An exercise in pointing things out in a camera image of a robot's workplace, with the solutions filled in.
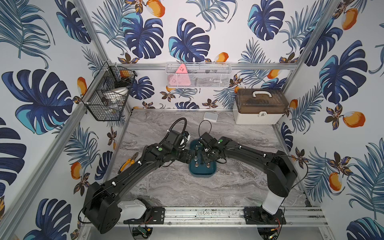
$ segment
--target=gray marble surface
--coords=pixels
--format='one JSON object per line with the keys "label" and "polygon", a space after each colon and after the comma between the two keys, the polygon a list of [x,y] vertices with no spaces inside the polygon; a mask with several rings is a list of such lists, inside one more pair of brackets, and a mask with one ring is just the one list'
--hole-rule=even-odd
{"label": "gray marble surface", "polygon": [[[211,135],[226,136],[241,144],[262,151],[281,150],[270,125],[236,125],[232,112],[218,113],[212,123]],[[204,112],[133,112],[127,132],[120,144],[110,178],[117,175],[119,167],[135,152],[141,156],[145,145],[159,142],[167,129],[180,117],[188,121],[187,131],[191,140],[198,138],[198,126]],[[182,123],[174,130],[181,131]],[[201,126],[201,134],[209,131],[209,123]],[[261,205],[268,193],[266,174],[248,164],[228,159],[218,164],[210,178],[193,177],[188,165],[175,161],[170,167],[157,169],[142,179],[122,200],[142,197],[163,206],[255,206]],[[284,206],[305,206],[305,194],[297,187],[284,201]]]}

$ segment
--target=wire basket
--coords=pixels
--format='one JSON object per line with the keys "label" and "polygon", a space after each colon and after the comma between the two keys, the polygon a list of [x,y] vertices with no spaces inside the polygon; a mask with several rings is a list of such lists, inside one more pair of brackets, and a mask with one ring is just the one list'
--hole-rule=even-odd
{"label": "wire basket", "polygon": [[85,104],[97,121],[119,121],[137,74],[121,66],[109,66],[96,91]]}
{"label": "wire basket", "polygon": [[229,63],[183,63],[187,73],[176,73],[182,63],[167,63],[170,88],[227,88],[232,73]]}

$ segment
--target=brown translucent lid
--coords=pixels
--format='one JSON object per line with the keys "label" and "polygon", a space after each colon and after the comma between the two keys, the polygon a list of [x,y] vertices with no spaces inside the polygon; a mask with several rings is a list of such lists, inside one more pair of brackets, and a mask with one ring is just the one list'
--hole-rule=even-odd
{"label": "brown translucent lid", "polygon": [[280,89],[240,88],[235,97],[235,104],[239,113],[283,114],[288,107],[288,101]]}

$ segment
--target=black mounting plate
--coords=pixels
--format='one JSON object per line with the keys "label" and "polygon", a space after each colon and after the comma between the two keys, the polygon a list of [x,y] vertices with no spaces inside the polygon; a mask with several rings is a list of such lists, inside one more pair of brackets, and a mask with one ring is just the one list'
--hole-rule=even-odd
{"label": "black mounting plate", "polygon": [[247,225],[256,224],[256,225],[278,225],[278,219],[280,224],[286,224],[285,218],[283,218],[283,210],[278,209],[275,215],[271,215],[267,221],[263,221],[258,217],[258,213],[261,207],[244,207],[244,218]]}
{"label": "black mounting plate", "polygon": [[124,224],[141,224],[143,222],[146,222],[147,219],[151,220],[147,224],[163,224],[164,223],[164,215],[166,209],[163,207],[150,207],[150,210],[146,212],[140,219],[129,219],[123,221]]}

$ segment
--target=white wire basket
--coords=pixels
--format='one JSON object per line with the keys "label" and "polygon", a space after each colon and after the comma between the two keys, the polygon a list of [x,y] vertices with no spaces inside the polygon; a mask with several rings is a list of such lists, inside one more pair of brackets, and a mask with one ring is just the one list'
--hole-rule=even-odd
{"label": "white wire basket", "polygon": [[[187,73],[176,73],[181,64]],[[166,63],[169,88],[227,88],[231,73],[229,63]]]}

